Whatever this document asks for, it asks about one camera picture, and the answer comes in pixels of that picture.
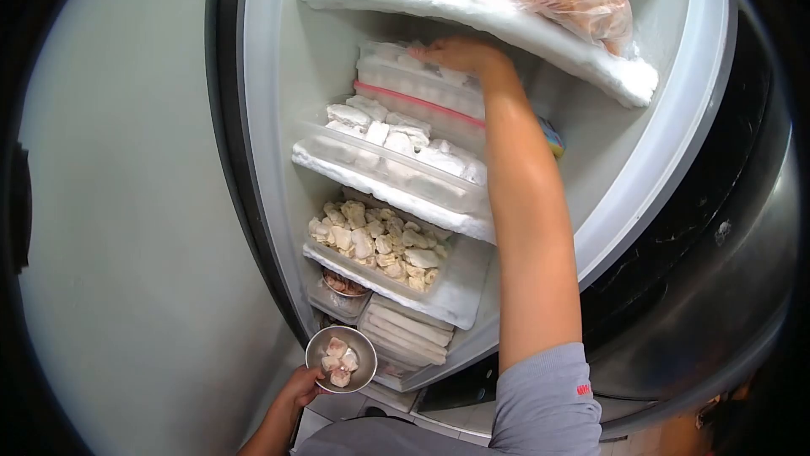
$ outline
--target floor tile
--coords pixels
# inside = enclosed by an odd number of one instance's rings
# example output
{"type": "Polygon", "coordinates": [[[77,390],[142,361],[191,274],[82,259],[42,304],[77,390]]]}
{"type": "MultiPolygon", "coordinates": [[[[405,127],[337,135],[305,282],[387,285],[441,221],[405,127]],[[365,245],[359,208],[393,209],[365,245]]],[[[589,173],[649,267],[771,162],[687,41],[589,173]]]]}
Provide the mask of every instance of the floor tile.
{"type": "Polygon", "coordinates": [[[599,444],[599,456],[613,456],[613,442],[599,444]]]}
{"type": "Polygon", "coordinates": [[[489,437],[479,437],[478,435],[471,435],[470,433],[462,432],[459,435],[459,440],[465,442],[472,442],[473,444],[483,445],[484,447],[487,447],[489,445],[490,439],[489,437]]]}
{"type": "Polygon", "coordinates": [[[304,414],[301,416],[301,424],[298,427],[298,437],[296,438],[296,444],[293,449],[298,449],[300,445],[312,435],[315,434],[321,428],[329,426],[332,424],[332,421],[329,421],[326,417],[321,416],[318,412],[314,410],[309,410],[309,408],[304,409],[304,414]]]}
{"type": "Polygon", "coordinates": [[[410,414],[406,414],[405,412],[401,412],[401,411],[399,411],[399,410],[397,410],[397,409],[395,409],[393,407],[387,406],[385,403],[380,403],[377,400],[370,399],[370,398],[365,399],[365,402],[363,403],[363,407],[361,407],[360,410],[359,410],[359,414],[363,415],[363,411],[367,407],[379,407],[382,410],[384,410],[386,412],[386,414],[388,414],[389,416],[400,417],[400,418],[404,419],[405,421],[413,422],[413,416],[411,416],[410,414]]]}
{"type": "Polygon", "coordinates": [[[360,393],[319,394],[308,408],[315,410],[330,421],[346,421],[359,416],[365,396],[360,393]]]}

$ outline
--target plastic container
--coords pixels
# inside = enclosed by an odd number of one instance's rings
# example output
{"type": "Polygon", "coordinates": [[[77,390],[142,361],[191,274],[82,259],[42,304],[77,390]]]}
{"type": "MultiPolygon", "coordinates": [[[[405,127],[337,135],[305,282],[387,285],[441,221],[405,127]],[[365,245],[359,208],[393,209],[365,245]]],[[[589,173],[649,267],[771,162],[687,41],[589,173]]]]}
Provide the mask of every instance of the plastic container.
{"type": "MultiPolygon", "coordinates": [[[[346,168],[452,212],[485,211],[486,187],[337,130],[311,122],[301,122],[300,127],[303,139],[293,147],[293,160],[300,165],[310,162],[300,159],[300,149],[304,149],[309,157],[346,168]]],[[[351,174],[344,175],[338,181],[351,186],[351,174]]]]}
{"type": "Polygon", "coordinates": [[[312,259],[315,259],[324,267],[333,270],[338,275],[343,275],[344,277],[347,277],[350,280],[354,280],[361,286],[369,288],[372,291],[377,291],[381,293],[385,293],[386,291],[395,292],[397,294],[400,294],[401,296],[410,298],[412,300],[419,300],[429,297],[435,290],[440,289],[442,278],[445,276],[444,275],[445,266],[447,266],[449,260],[452,257],[453,252],[451,239],[451,257],[439,263],[438,266],[439,273],[436,277],[436,280],[434,280],[433,283],[431,283],[430,285],[425,285],[424,291],[417,291],[416,289],[411,289],[410,286],[407,285],[406,283],[398,282],[390,278],[389,276],[381,273],[380,271],[376,271],[367,267],[366,265],[359,264],[359,262],[356,262],[353,259],[347,258],[346,256],[338,252],[335,252],[331,248],[318,243],[317,241],[313,240],[310,237],[307,237],[305,246],[308,246],[311,251],[315,252],[315,254],[305,254],[305,255],[307,255],[308,257],[315,256],[312,257],[312,259]],[[344,269],[345,271],[336,269],[330,263],[333,263],[334,265],[344,269]]]}
{"type": "Polygon", "coordinates": [[[393,43],[366,41],[360,45],[357,79],[406,96],[416,97],[463,115],[484,120],[483,96],[477,78],[453,71],[467,80],[447,78],[448,70],[408,56],[408,49],[393,43]],[[403,64],[403,58],[409,62],[403,64]]]}
{"type": "Polygon", "coordinates": [[[390,112],[402,113],[429,123],[432,127],[431,139],[446,139],[483,160],[487,139],[484,121],[416,97],[364,84],[359,80],[355,81],[354,87],[358,96],[377,100],[390,112]]]}
{"type": "Polygon", "coordinates": [[[308,289],[309,302],[322,312],[350,325],[356,325],[363,309],[369,304],[372,293],[366,292],[359,297],[344,297],[327,286],[323,279],[308,289]]]}

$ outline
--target tiled floor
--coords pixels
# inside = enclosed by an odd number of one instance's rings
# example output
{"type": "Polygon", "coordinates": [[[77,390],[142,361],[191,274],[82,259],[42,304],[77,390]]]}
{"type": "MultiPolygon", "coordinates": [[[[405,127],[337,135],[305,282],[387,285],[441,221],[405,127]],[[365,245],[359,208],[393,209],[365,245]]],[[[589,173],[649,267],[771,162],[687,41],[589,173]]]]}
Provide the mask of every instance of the tiled floor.
{"type": "MultiPolygon", "coordinates": [[[[482,437],[469,432],[451,429],[426,419],[426,416],[419,415],[419,417],[415,418],[409,413],[389,407],[375,399],[367,398],[361,393],[351,393],[322,394],[315,399],[315,401],[310,403],[309,407],[304,410],[304,416],[301,419],[298,439],[295,445],[296,448],[300,446],[301,442],[319,429],[328,426],[334,421],[343,421],[358,417],[367,407],[379,407],[389,416],[401,417],[405,420],[412,421],[422,428],[447,435],[448,437],[458,438],[459,440],[478,445],[489,444],[490,437],[482,437]]],[[[402,403],[400,407],[405,408],[405,404],[402,403]]],[[[478,408],[471,408],[469,413],[465,411],[463,416],[458,412],[453,413],[450,410],[443,410],[437,415],[437,419],[440,419],[443,423],[451,424],[453,422],[452,420],[458,420],[464,417],[467,419],[466,424],[469,424],[473,421],[472,418],[475,418],[475,427],[483,428],[480,430],[481,433],[488,432],[491,430],[491,416],[494,414],[494,409],[486,403],[477,407],[478,408]]],[[[602,450],[602,456],[658,456],[660,440],[661,428],[655,427],[653,429],[633,433],[621,441],[599,444],[599,447],[602,450]]]]}

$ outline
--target freezer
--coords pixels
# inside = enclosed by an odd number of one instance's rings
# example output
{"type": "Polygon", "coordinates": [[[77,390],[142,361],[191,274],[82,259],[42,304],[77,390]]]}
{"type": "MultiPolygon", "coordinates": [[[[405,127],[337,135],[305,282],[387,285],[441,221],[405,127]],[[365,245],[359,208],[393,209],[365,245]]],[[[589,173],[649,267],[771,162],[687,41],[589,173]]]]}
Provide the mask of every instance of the freezer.
{"type": "MultiPolygon", "coordinates": [[[[451,115],[482,118],[474,96],[468,100],[456,94],[455,100],[440,101],[443,95],[431,96],[429,88],[419,93],[402,67],[392,69],[395,65],[380,64],[384,57],[369,57],[374,49],[369,42],[429,42],[438,36],[471,33],[487,36],[512,57],[535,112],[564,144],[559,166],[575,231],[578,277],[585,289],[655,217],[700,149],[724,93],[736,29],[732,0],[630,0],[634,60],[653,67],[658,76],[649,105],[644,106],[617,97],[615,88],[603,85],[598,70],[582,70],[587,66],[582,57],[594,67],[602,63],[590,49],[576,56],[559,55],[553,49],[562,45],[550,49],[553,40],[538,40],[536,29],[524,24],[514,36],[499,31],[497,12],[456,15],[449,0],[438,1],[429,11],[420,10],[418,0],[409,1],[240,0],[231,13],[238,23],[234,59],[240,108],[225,117],[226,127],[243,142],[240,162],[248,166],[246,192],[255,199],[250,205],[255,205],[258,220],[252,233],[257,241],[268,243],[268,258],[308,335],[319,324],[308,289],[321,281],[324,265],[338,267],[342,275],[378,295],[458,328],[444,364],[401,374],[392,387],[402,391],[425,386],[497,349],[497,249],[488,202],[474,184],[442,178],[396,153],[365,147],[362,139],[344,138],[340,143],[346,135],[323,127],[325,108],[355,94],[379,99],[393,111],[408,109],[414,117],[433,119],[434,133],[437,125],[450,122],[462,129],[471,122],[435,117],[430,113],[433,106],[449,109],[451,115]],[[392,76],[397,71],[400,76],[392,76]],[[402,96],[415,96],[419,103],[408,103],[402,96]],[[329,153],[335,145],[340,146],[338,152],[329,153]],[[380,165],[358,167],[360,160],[377,162],[380,157],[386,161],[386,173],[409,169],[432,185],[427,189],[398,185],[380,175],[380,165]],[[481,243],[476,258],[486,258],[477,262],[488,267],[476,279],[438,285],[428,296],[411,300],[369,280],[373,274],[358,274],[341,268],[339,261],[327,261],[307,245],[311,240],[307,223],[325,216],[325,203],[344,201],[341,188],[346,186],[449,229],[454,236],[475,238],[481,243]],[[467,307],[472,318],[448,318],[439,299],[442,289],[472,298],[473,308],[467,307]]],[[[475,133],[480,131],[470,127],[469,134],[457,137],[463,136],[467,149],[475,151],[475,133]]],[[[452,271],[450,263],[447,269],[452,271]]]]}

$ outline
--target frosted shelf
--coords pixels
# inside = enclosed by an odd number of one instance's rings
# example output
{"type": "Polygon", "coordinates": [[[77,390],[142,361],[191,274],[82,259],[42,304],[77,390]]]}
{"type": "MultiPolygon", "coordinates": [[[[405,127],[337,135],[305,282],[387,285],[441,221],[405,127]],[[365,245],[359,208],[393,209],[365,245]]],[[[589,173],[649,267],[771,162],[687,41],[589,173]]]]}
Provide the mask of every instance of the frosted shelf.
{"type": "Polygon", "coordinates": [[[642,59],[616,57],[542,16],[508,0],[301,0],[314,9],[408,13],[453,20],[489,32],[538,55],[616,98],[623,106],[649,106],[658,72],[642,59]]]}
{"type": "Polygon", "coordinates": [[[439,277],[433,285],[433,290],[428,296],[415,300],[392,291],[381,283],[373,282],[371,276],[364,272],[368,268],[351,259],[344,258],[338,253],[324,254],[312,240],[304,243],[303,247],[305,257],[314,259],[335,273],[354,280],[400,305],[426,313],[461,329],[470,329],[475,323],[493,251],[494,248],[479,240],[461,236],[451,239],[450,256],[440,266],[439,277]]]}
{"type": "Polygon", "coordinates": [[[320,159],[317,154],[307,150],[302,142],[298,142],[292,147],[292,162],[308,167],[345,186],[371,194],[374,198],[390,203],[394,208],[411,213],[440,228],[495,243],[495,227],[489,208],[480,214],[448,210],[406,190],[400,190],[383,181],[367,177],[349,167],[320,159]]]}

